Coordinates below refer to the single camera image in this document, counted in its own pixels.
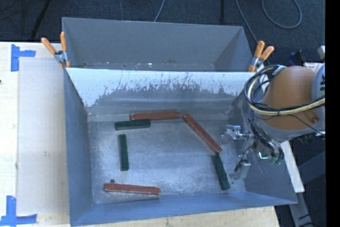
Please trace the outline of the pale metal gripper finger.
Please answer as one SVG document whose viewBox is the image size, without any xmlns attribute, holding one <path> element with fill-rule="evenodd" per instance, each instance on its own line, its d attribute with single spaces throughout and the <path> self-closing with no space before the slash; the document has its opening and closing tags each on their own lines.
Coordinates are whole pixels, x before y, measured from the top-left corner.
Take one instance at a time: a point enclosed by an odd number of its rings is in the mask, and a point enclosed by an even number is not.
<svg viewBox="0 0 340 227">
<path fill-rule="evenodd" d="M 251 163 L 246 159 L 241 159 L 234 168 L 234 171 L 229 175 L 231 179 L 245 179 L 247 177 L 248 171 L 251 167 Z"/>
<path fill-rule="evenodd" d="M 221 135 L 222 143 L 226 144 L 231 140 L 237 140 L 241 137 L 241 127 L 239 125 L 225 125 L 224 132 Z"/>
</svg>

